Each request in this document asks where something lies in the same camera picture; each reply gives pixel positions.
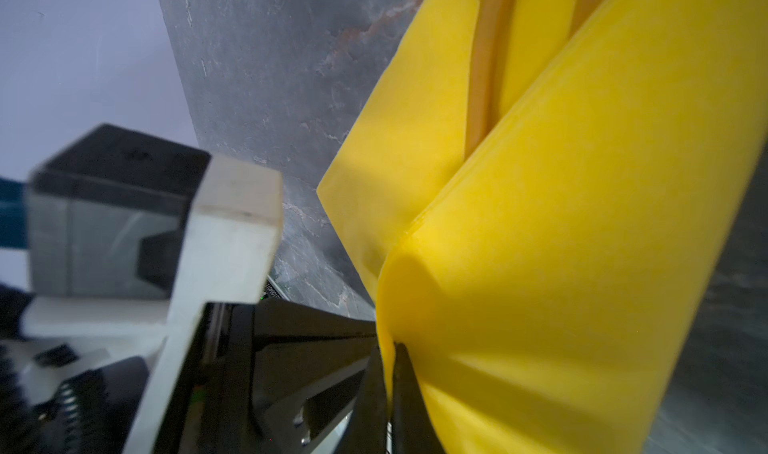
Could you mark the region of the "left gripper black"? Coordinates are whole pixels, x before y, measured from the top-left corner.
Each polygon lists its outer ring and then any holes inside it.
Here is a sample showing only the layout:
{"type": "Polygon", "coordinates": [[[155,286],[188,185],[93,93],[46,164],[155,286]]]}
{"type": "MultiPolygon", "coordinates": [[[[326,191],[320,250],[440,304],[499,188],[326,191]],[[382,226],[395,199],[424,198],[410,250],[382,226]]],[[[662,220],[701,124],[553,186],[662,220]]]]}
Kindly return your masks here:
{"type": "Polygon", "coordinates": [[[224,354],[201,366],[204,312],[174,384],[155,443],[176,453],[196,380],[204,377],[202,424],[193,446],[204,453],[311,453],[350,413],[369,356],[374,322],[278,298],[232,304],[224,354]]]}

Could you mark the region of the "yellow paper napkin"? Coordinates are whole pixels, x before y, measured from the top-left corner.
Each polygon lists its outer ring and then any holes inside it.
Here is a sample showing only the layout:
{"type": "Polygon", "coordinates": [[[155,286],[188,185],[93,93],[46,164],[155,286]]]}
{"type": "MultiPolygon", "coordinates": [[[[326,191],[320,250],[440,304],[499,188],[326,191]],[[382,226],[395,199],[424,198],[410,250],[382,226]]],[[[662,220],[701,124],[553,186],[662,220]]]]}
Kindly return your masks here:
{"type": "Polygon", "coordinates": [[[447,453],[637,453],[767,137],[767,0],[423,0],[317,194],[447,453]]]}

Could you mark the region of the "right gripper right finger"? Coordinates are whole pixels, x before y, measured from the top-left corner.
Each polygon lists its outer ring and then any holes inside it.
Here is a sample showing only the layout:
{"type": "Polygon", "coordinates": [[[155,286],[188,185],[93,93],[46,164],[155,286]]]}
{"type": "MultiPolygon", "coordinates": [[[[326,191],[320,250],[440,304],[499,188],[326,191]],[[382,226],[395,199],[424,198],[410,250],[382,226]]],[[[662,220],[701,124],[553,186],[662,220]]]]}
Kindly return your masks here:
{"type": "Polygon", "coordinates": [[[393,453],[444,453],[431,423],[410,355],[404,344],[395,345],[392,375],[393,453]]]}

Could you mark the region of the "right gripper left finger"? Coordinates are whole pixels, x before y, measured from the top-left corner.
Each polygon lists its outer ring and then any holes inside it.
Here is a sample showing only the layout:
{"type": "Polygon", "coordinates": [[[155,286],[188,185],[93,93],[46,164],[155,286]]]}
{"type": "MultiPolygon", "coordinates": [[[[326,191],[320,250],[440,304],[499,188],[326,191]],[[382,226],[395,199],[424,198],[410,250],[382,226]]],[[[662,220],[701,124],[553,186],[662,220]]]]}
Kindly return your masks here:
{"type": "Polygon", "coordinates": [[[387,449],[388,404],[381,352],[376,346],[357,393],[349,422],[335,454],[384,454],[387,449]]]}

